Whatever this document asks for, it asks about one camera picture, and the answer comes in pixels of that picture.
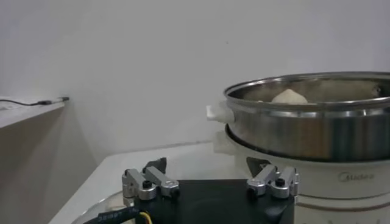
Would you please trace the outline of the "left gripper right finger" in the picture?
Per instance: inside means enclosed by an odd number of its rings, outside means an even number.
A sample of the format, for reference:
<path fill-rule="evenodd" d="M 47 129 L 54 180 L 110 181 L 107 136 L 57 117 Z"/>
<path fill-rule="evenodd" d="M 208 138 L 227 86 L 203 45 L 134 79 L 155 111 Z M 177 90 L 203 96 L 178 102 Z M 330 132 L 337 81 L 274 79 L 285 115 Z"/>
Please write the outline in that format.
<path fill-rule="evenodd" d="M 277 199 L 296 198 L 299 194 L 299 173 L 294 167 L 279 169 L 264 159 L 247 157 L 247 166 L 252 175 L 246 181 L 247 194 L 256 200 L 270 190 Z"/>

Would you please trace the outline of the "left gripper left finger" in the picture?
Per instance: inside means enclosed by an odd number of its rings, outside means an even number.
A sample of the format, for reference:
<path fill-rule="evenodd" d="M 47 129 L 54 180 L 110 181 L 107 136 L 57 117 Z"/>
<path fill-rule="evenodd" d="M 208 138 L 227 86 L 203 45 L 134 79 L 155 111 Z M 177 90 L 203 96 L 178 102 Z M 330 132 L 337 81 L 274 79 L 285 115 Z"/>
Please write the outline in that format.
<path fill-rule="evenodd" d="M 132 206 L 135 200 L 152 201 L 157 197 L 177 199 L 180 184 L 166 176 L 167 159 L 149 161 L 141 171 L 126 169 L 122 174 L 122 197 L 125 206 Z"/>

